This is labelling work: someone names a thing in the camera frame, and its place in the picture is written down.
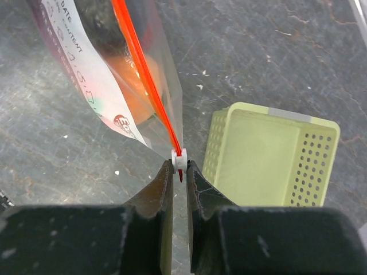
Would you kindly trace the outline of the clear zip top bag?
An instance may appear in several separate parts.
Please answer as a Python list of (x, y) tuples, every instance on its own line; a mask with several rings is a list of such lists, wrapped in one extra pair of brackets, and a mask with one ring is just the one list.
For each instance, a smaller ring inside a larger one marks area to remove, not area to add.
[(99, 119), (183, 175), (182, 88), (154, 1), (29, 1), (51, 54)]

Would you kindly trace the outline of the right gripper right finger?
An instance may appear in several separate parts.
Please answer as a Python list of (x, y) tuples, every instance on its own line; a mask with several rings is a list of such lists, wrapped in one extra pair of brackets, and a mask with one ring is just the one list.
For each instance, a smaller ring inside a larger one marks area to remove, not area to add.
[(193, 274), (365, 274), (350, 219), (324, 207), (241, 207), (203, 176), (186, 174)]

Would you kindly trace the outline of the red apple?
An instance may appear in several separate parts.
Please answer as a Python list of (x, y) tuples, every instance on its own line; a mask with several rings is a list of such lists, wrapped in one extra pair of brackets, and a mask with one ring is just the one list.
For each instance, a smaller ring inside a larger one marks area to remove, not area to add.
[(152, 1), (137, 1), (139, 11), (139, 41), (141, 42), (142, 48), (145, 52), (151, 50), (155, 35), (153, 27), (153, 2)]

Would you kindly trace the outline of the pale green plastic basket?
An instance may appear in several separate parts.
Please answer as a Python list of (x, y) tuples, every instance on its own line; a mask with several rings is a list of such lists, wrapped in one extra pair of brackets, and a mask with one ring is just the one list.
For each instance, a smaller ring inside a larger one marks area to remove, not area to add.
[(240, 206), (321, 207), (339, 136), (330, 120), (234, 103), (212, 115), (202, 174)]

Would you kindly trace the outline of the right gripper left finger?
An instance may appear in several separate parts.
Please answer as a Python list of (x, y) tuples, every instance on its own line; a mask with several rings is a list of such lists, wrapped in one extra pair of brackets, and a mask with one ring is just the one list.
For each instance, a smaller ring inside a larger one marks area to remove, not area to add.
[(173, 165), (116, 205), (14, 206), (1, 214), (2, 274), (170, 274)]

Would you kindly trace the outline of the orange peach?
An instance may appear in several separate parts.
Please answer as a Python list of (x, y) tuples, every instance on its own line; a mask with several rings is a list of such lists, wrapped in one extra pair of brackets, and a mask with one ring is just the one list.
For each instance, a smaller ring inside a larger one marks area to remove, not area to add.
[(110, 56), (106, 58), (106, 63), (122, 91), (135, 124), (144, 123), (155, 111), (131, 56)]

